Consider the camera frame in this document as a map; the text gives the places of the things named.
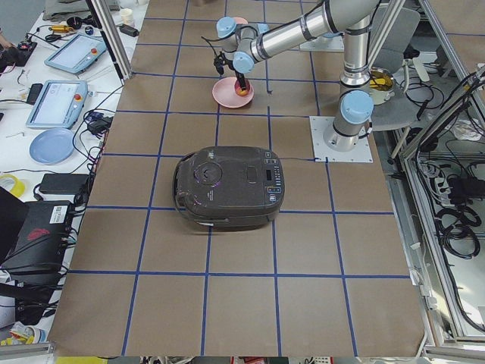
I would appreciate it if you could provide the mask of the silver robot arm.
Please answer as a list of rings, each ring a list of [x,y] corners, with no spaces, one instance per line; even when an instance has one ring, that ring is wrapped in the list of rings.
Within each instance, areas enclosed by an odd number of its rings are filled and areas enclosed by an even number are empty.
[[[349,152],[362,138],[374,110],[368,47],[372,15],[379,6],[378,1],[320,1],[295,20],[273,29],[265,24],[238,24],[232,17],[222,17],[216,24],[216,42],[221,50],[214,53],[214,67],[219,74],[229,68],[241,91],[247,93],[251,87],[246,75],[258,62],[320,38],[341,37],[343,69],[338,112],[323,138],[332,150]]]

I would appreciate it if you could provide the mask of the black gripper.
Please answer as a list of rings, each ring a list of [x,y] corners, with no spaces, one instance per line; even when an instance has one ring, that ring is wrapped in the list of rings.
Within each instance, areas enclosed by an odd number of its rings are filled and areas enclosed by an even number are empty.
[[[214,56],[213,65],[218,74],[224,74],[224,67],[227,65],[227,60],[222,52]],[[236,71],[235,90],[246,91],[246,79],[238,71]]]

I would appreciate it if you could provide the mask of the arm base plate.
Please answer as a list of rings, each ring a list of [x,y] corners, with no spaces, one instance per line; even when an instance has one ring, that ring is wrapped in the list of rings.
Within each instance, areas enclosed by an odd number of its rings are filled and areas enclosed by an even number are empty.
[[[365,129],[357,136],[342,136],[333,128],[334,117],[310,116],[311,140],[317,162],[372,163]]]
[[[317,39],[301,44],[299,50],[304,52],[343,52],[343,35],[341,33],[324,34]]]

